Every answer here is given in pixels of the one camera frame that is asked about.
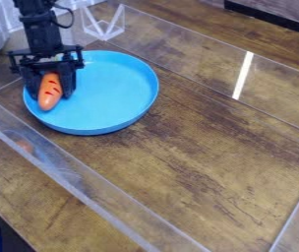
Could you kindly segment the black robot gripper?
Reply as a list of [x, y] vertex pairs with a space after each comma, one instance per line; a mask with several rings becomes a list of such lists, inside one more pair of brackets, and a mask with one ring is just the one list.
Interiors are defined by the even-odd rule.
[[[21, 74], [29, 95], [37, 99], [41, 74], [39, 71], [59, 72], [63, 95], [69, 98], [76, 90], [76, 70], [84, 67], [83, 47], [65, 45], [60, 30], [73, 25], [73, 11], [57, 4], [57, 0], [13, 0], [20, 11], [29, 48], [8, 52], [11, 70]], [[53, 9], [71, 14], [71, 23], [57, 22]]]

